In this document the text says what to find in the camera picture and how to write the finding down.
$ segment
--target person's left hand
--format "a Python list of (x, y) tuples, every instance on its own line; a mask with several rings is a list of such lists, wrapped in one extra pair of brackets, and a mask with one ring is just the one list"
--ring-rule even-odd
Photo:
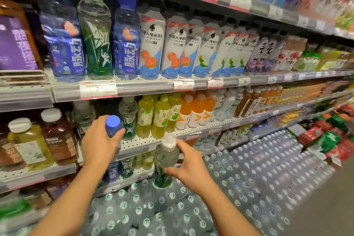
[(105, 115), (95, 119), (82, 139), (81, 151), (84, 166), (107, 168), (114, 157), (125, 129), (119, 130), (112, 138), (109, 138), (105, 129), (107, 117), (108, 115)]

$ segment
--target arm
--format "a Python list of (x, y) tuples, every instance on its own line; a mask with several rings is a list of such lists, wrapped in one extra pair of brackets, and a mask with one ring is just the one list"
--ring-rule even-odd
[(30, 236), (69, 236), (82, 226), (92, 195), (125, 133), (125, 129), (122, 129), (109, 138), (105, 131), (106, 118), (99, 117), (87, 129), (81, 144), (84, 157), (81, 171)]
[(199, 151), (183, 140), (177, 140), (178, 148), (184, 154), (180, 168), (169, 167), (165, 171), (177, 177), (205, 202), (220, 236), (260, 236), (258, 231), (229, 201), (209, 175)]

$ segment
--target hand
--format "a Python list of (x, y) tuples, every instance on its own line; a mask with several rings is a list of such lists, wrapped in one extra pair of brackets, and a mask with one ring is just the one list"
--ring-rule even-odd
[(165, 173), (178, 178), (188, 189), (200, 195), (208, 189), (210, 181), (213, 182), (204, 165), (201, 152), (193, 149), (181, 139), (177, 140), (177, 147), (184, 154), (183, 164), (180, 168), (165, 168)]
[(114, 157), (125, 129), (119, 130), (112, 138), (109, 138), (105, 129), (108, 115), (95, 119), (88, 127), (81, 143), (81, 151), (84, 157), (84, 166), (94, 168), (103, 166), (106, 169)]

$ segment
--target blue bottle cap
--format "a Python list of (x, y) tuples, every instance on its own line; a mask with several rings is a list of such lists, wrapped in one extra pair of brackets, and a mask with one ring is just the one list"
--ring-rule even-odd
[(116, 115), (110, 115), (106, 118), (106, 129), (115, 130), (120, 126), (120, 118)]
[(132, 9), (136, 7), (136, 0), (117, 0), (121, 8)]

